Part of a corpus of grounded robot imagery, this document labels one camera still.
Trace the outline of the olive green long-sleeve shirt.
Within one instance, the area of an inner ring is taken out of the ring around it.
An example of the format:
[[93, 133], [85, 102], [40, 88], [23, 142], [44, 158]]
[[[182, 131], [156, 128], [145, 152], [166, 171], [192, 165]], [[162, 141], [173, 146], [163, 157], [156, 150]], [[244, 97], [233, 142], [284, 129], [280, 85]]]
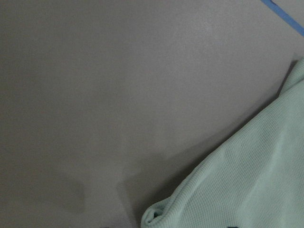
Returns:
[[209, 154], [143, 228], [301, 228], [304, 225], [304, 62], [272, 103]]

